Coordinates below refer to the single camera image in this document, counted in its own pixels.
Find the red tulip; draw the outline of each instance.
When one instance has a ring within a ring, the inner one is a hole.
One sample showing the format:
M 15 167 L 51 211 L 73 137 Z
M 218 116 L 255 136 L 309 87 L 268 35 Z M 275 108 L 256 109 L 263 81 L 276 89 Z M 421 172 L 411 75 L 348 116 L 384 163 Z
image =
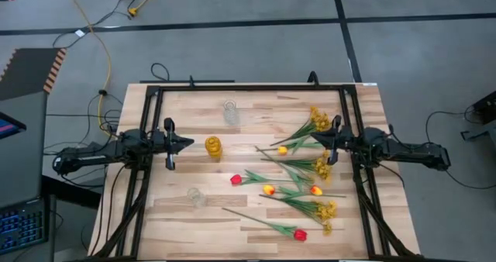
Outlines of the red tulip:
M 234 176 L 232 176 L 231 178 L 231 184 L 232 185 L 235 185 L 235 184 L 241 184 L 241 182 L 243 181 L 243 179 L 241 179 L 241 176 L 239 176 L 238 174 L 235 174 Z
M 296 229 L 294 231 L 294 237 L 295 240 L 305 242 L 307 240 L 307 233 L 301 229 Z

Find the wooden tabletop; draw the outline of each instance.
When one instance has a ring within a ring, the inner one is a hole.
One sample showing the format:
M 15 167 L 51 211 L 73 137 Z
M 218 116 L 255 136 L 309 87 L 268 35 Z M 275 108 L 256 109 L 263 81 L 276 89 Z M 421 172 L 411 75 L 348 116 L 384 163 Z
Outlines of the wooden tabletop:
M 377 86 L 358 84 L 356 89 L 365 126 L 387 130 Z M 119 132 L 139 128 L 145 90 L 146 84 L 131 84 L 128 87 Z M 227 100 L 237 104 L 238 126 L 226 124 L 224 103 Z M 354 123 L 350 99 L 348 104 Z M 276 164 L 260 160 L 263 156 L 255 151 L 254 146 L 268 147 L 277 140 L 289 137 L 308 119 L 310 106 L 326 112 L 330 119 L 341 114 L 337 91 L 166 91 L 160 121 L 171 117 L 176 124 L 176 133 L 195 139 L 195 143 L 176 156 L 176 171 L 165 168 L 166 154 L 153 159 L 139 259 L 367 258 L 348 154 L 339 155 L 339 162 L 332 168 L 330 183 L 316 181 L 326 194 L 346 196 L 318 199 L 335 200 L 338 204 L 337 217 L 331 219 L 330 236 L 324 236 L 322 227 L 299 211 L 258 196 L 263 193 L 262 184 L 233 187 L 229 181 L 234 174 L 243 175 L 245 169 L 269 178 L 288 179 Z M 217 136 L 221 140 L 223 157 L 219 163 L 211 159 L 205 150 L 204 142 L 209 136 Z M 321 154 L 322 149 L 301 149 L 294 157 L 317 157 Z M 398 172 L 396 163 L 384 164 Z M 113 164 L 108 169 L 102 234 L 97 250 L 105 242 L 110 190 L 121 166 Z M 407 248 L 418 253 L 400 180 L 381 167 L 374 169 L 374 172 L 386 222 Z M 113 193 L 111 232 L 121 221 L 128 182 L 129 170 L 124 170 L 117 179 Z M 197 188 L 205 195 L 204 208 L 197 209 L 192 205 L 187 197 L 190 188 Z M 304 243 L 292 240 L 261 223 L 224 211 L 222 207 L 269 222 L 298 226 L 307 231 L 308 239 Z M 98 211 L 95 221 L 90 251 L 97 238 L 101 212 Z M 375 246 L 380 253 L 377 228 L 374 221 L 371 222 Z M 127 234 L 125 253 L 129 253 L 132 234 Z

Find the gray floor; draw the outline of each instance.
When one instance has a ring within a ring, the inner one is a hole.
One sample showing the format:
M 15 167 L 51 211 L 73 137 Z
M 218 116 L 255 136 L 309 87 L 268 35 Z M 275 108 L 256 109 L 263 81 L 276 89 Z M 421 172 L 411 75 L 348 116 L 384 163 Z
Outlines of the gray floor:
M 80 2 L 95 21 L 111 10 L 116 0 Z M 343 0 L 343 5 L 348 17 L 496 12 L 496 0 Z M 333 0 L 150 0 L 135 19 L 116 16 L 105 25 L 335 17 Z M 84 25 L 70 0 L 0 2 L 0 21 L 0 30 Z M 400 139 L 418 143 L 426 139 L 424 124 L 430 112 L 462 112 L 494 90 L 495 31 L 496 19 L 350 25 L 363 81 L 379 84 L 388 121 L 394 124 Z M 193 75 L 196 79 L 288 82 L 303 81 L 314 70 L 321 81 L 353 81 L 339 25 L 182 29 L 100 36 L 112 55 L 109 91 L 118 98 L 124 97 L 128 83 L 152 79 L 150 65 L 157 61 L 167 65 L 173 79 Z M 54 37 L 0 36 L 0 67 L 13 49 L 51 47 Z M 85 113 L 88 101 L 103 85 L 105 70 L 105 55 L 92 36 L 70 48 L 50 95 L 48 112 Z M 119 108 L 119 103 L 109 99 L 105 109 L 114 108 Z M 96 113 L 96 104 L 91 112 Z M 103 142 L 105 137 L 98 131 L 96 120 L 91 123 L 88 141 Z M 435 142 L 448 148 L 453 175 L 472 185 L 493 184 L 496 151 L 485 139 L 463 142 L 460 131 L 470 127 L 473 126 L 460 117 L 439 115 L 432 119 L 429 133 Z M 84 118 L 47 118 L 46 145 L 78 141 L 86 128 Z M 50 160 L 45 160 L 43 172 L 55 177 Z M 456 260 L 494 260 L 494 190 L 463 188 L 446 174 L 422 166 L 402 164 L 401 173 L 423 254 Z M 100 181 L 101 176 L 93 174 L 81 181 Z M 66 229 L 60 230 L 57 250 L 74 251 L 62 253 L 57 259 L 78 257 L 82 249 L 80 234 L 71 230 L 81 230 L 88 224 L 88 236 L 95 213 L 68 204 L 59 206 Z

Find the black metal frame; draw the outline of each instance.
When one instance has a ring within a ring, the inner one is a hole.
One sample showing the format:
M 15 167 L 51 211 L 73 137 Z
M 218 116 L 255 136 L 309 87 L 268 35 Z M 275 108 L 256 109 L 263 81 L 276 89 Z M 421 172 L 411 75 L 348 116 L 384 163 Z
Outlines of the black metal frame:
M 343 112 L 343 118 L 345 125 L 350 126 L 350 113 L 348 109 L 348 103 L 346 101 L 346 96 L 351 97 L 351 101 L 353 104 L 353 111 L 356 118 L 356 125 L 359 133 L 363 132 L 363 121 L 360 112 L 360 106 L 357 97 L 357 90 L 354 84 L 319 84 L 319 80 L 315 72 L 310 73 L 308 77 L 308 82 L 313 84 L 239 84 L 239 85 L 217 85 L 217 84 L 190 84 L 183 86 L 148 86 L 146 89 L 146 97 L 143 105 L 143 112 L 141 116 L 141 122 L 139 128 L 146 132 L 146 124 L 148 121 L 148 116 L 150 114 L 152 97 L 157 97 L 156 104 L 153 110 L 153 121 L 152 121 L 152 130 L 158 128 L 158 123 L 160 119 L 160 110 L 164 100 L 164 92 L 166 91 L 337 91 L 339 92 L 339 99 L 341 101 L 341 109 Z M 358 194 L 365 194 L 365 190 L 363 189 L 361 176 L 360 176 L 360 164 L 355 160 L 352 155 L 352 165 L 353 165 L 353 175 L 354 181 L 356 184 L 356 192 Z M 133 201 L 134 191 L 136 189 L 136 181 L 138 171 L 144 171 L 143 183 L 142 185 L 148 186 L 150 182 L 150 172 L 151 166 L 146 168 L 135 168 L 131 171 L 131 176 L 129 178 L 129 184 L 127 189 L 127 195 L 125 200 L 125 207 L 123 211 L 123 215 L 127 214 L 131 209 L 131 203 Z M 379 195 L 377 193 L 377 185 L 374 178 L 374 172 L 370 168 L 366 168 L 368 184 L 371 195 L 371 202 L 374 205 L 374 208 L 377 210 L 378 215 L 382 218 L 381 212 L 381 204 L 379 201 Z M 367 213 L 367 207 L 364 203 L 359 202 L 360 207 L 360 215 L 363 225 L 363 234 L 365 236 L 365 243 L 367 247 L 367 255 L 371 259 L 372 257 L 378 257 L 374 248 L 374 238 L 372 237 L 372 231 L 370 228 L 370 220 Z M 136 224 L 133 230 L 133 244 L 131 249 L 131 257 L 137 257 L 140 237 L 141 237 L 141 229 L 143 227 L 143 215 L 144 215 L 144 205 L 138 211 L 136 217 Z M 382 254 L 385 257 L 391 257 L 391 252 L 389 250 L 389 243 L 386 236 L 379 229 L 379 235 L 381 239 L 381 248 Z M 126 234 L 121 237 L 118 242 L 117 249 L 115 252 L 116 257 L 123 257 L 124 250 L 124 242 L 126 240 Z

